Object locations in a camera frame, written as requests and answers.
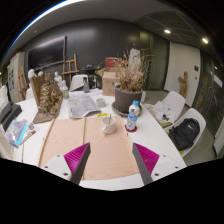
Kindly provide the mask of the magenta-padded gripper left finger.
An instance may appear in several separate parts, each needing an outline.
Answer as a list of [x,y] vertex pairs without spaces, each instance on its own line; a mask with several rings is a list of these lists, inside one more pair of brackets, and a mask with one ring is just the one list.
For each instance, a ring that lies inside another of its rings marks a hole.
[[55,155],[42,166],[42,169],[78,185],[90,153],[90,144],[86,143],[65,155]]

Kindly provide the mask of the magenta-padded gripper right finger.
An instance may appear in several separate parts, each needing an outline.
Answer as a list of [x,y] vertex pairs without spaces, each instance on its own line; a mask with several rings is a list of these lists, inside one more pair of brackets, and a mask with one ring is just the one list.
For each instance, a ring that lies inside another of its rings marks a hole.
[[132,153],[145,185],[182,169],[168,155],[159,155],[137,143],[133,144]]

